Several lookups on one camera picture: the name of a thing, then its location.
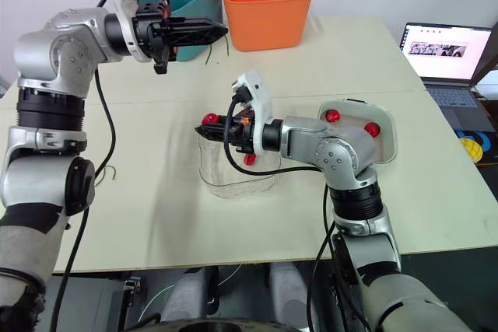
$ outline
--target transparent plastic bowl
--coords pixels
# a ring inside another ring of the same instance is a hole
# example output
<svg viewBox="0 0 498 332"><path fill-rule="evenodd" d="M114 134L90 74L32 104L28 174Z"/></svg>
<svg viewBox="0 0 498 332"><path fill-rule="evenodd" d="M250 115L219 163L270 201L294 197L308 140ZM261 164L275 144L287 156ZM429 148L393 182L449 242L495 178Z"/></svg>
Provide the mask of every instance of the transparent plastic bowl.
<svg viewBox="0 0 498 332"><path fill-rule="evenodd" d="M201 153L199 175L216 196L229 198L256 194L270 189L278 180L277 175L251 176L235 170L226 159L223 143L211 142L198 135L198 144ZM251 171L279 169L282 161L278 152L266 152L248 166L244 164L245 154L236 152L232 146L230 150L235 162Z"/></svg>

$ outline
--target red sphere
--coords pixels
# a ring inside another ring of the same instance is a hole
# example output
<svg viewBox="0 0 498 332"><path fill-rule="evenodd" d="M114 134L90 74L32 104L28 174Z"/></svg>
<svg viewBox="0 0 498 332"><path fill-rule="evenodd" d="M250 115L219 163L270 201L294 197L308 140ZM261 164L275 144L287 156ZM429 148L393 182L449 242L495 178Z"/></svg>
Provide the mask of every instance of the red sphere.
<svg viewBox="0 0 498 332"><path fill-rule="evenodd" d="M207 113L204 118L202 118L202 124L218 124L219 117L218 114Z"/></svg>
<svg viewBox="0 0 498 332"><path fill-rule="evenodd" d="M341 114L339 113L338 110L330 109L327 110L327 113L325 114L325 119L327 120L327 122L337 122L341 119Z"/></svg>
<svg viewBox="0 0 498 332"><path fill-rule="evenodd" d="M254 153L251 153L250 155L246 155L244 157L244 163L248 166L253 166L255 162L256 162L256 155Z"/></svg>
<svg viewBox="0 0 498 332"><path fill-rule="evenodd" d="M369 122L365 125L364 129L372 136L372 138L376 138L381 133L381 126L375 122Z"/></svg>

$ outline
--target robotic arm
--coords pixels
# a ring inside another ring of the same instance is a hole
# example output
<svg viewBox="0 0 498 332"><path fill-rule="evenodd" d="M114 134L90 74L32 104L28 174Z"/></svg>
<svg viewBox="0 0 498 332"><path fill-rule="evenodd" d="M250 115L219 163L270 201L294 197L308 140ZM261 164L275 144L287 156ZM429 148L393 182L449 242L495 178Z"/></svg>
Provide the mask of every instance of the robotic arm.
<svg viewBox="0 0 498 332"><path fill-rule="evenodd" d="M196 128L203 137L227 141L244 153L280 152L283 158L310 164L325 177L339 234L334 255L346 279L358 285L370 330L470 330L420 281L401 273L401 261L381 200L377 173L371 164L375 143L362 128L336 128L313 118L272 118L265 84L256 72L241 75L233 84L234 99L245 109L232 118Z"/></svg>
<svg viewBox="0 0 498 332"><path fill-rule="evenodd" d="M100 63L132 55L167 72L178 47L211 44L227 28L210 19L170 18L167 0L112 0L106 9L69 9L19 40L18 123L9 129L0 176L0 321L32 330L44 308L68 218L93 201L95 169L80 157L85 98Z"/></svg>

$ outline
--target orange plastic bin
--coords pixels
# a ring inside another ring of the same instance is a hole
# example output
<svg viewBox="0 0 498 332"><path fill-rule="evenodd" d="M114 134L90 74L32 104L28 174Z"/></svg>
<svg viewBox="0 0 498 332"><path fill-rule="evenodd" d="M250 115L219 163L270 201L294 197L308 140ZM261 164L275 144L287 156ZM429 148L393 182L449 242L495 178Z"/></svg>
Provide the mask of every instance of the orange plastic bin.
<svg viewBox="0 0 498 332"><path fill-rule="evenodd" d="M240 51L292 47L301 41L311 0L223 0Z"/></svg>

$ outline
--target laptop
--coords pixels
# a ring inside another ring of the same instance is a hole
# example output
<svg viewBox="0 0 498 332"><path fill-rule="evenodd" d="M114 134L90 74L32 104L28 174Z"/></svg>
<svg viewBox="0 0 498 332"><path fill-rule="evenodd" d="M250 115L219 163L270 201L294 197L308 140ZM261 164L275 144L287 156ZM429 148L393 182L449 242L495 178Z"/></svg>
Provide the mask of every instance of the laptop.
<svg viewBox="0 0 498 332"><path fill-rule="evenodd" d="M494 132L470 92L491 29L407 23L400 48L454 130Z"/></svg>

